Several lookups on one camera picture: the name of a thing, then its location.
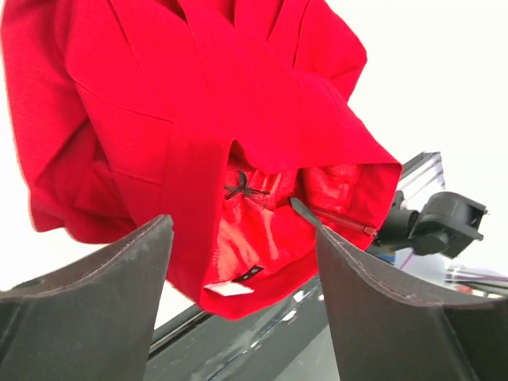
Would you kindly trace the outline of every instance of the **black label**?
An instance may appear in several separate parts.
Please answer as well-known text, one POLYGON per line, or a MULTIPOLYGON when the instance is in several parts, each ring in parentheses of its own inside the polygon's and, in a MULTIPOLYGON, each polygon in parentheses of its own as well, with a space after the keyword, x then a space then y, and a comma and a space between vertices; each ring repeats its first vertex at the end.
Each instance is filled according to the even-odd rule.
POLYGON ((242 276, 239 276, 238 278, 233 279, 233 281, 238 282, 238 283, 244 282, 247 279, 251 279, 254 275, 259 274, 260 272, 262 272, 262 270, 264 270, 263 267, 254 266, 253 268, 251 268, 249 271, 247 271, 242 276))

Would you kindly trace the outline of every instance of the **red cloth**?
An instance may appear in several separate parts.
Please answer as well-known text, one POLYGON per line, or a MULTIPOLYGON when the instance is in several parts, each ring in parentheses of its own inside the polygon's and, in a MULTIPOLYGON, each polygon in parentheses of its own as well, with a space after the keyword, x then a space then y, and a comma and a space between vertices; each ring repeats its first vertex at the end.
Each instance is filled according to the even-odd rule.
POLYGON ((366 54, 323 0, 6 0, 2 44, 35 228, 107 243, 170 214, 168 279, 205 310, 317 273, 289 197, 360 248, 387 215, 401 166, 346 104, 366 54), (237 169, 269 194, 226 200, 237 169), (251 294, 203 288, 252 266, 251 294))

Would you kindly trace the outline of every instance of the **white label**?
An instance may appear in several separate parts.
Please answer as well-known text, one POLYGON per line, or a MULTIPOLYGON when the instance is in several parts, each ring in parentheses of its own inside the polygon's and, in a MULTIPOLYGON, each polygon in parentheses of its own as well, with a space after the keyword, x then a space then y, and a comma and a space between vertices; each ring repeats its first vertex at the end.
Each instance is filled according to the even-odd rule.
POLYGON ((252 288, 231 281, 207 284, 205 288, 222 296, 243 295, 254 292, 252 288))

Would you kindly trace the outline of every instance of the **red zipper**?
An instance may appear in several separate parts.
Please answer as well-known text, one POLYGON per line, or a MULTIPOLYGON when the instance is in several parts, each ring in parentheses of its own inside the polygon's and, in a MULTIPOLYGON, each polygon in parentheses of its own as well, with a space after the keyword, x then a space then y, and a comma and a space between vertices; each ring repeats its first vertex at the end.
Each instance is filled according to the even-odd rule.
POLYGON ((350 218, 329 212, 328 210, 323 210, 323 209, 318 208, 316 206, 311 206, 310 209, 318 217, 324 218, 327 221, 333 222, 333 223, 343 226, 345 228, 356 230, 357 232, 365 233, 370 237, 375 237, 378 233, 378 229, 376 229, 372 226, 360 224, 359 222, 353 221, 350 218))

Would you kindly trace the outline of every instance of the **white table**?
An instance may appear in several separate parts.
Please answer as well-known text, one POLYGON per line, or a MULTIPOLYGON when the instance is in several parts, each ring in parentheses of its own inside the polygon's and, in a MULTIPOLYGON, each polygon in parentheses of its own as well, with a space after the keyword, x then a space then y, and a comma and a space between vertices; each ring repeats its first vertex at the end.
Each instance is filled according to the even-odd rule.
MULTIPOLYGON (((486 203, 482 243, 466 259, 504 267, 508 200, 508 6, 503 0, 330 0, 364 42, 369 63, 351 106, 401 161, 441 150, 447 188, 486 203)), ((0 289, 53 271, 97 247, 62 229, 35 233, 0 93, 0 289)), ((191 305, 166 285, 157 325, 191 305)))

